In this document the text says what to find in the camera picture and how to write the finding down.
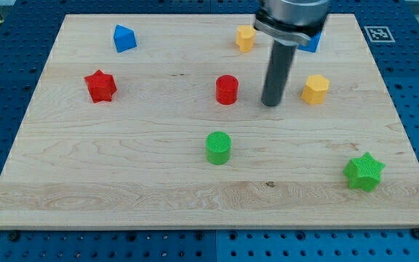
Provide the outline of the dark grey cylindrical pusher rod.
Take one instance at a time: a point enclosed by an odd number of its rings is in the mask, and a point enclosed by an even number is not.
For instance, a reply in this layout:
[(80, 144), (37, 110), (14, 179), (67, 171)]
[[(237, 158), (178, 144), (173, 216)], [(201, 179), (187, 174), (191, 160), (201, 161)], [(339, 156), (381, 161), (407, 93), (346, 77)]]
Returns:
[(261, 96), (261, 102), (265, 106), (274, 107), (281, 103), (296, 50), (296, 44), (273, 42)]

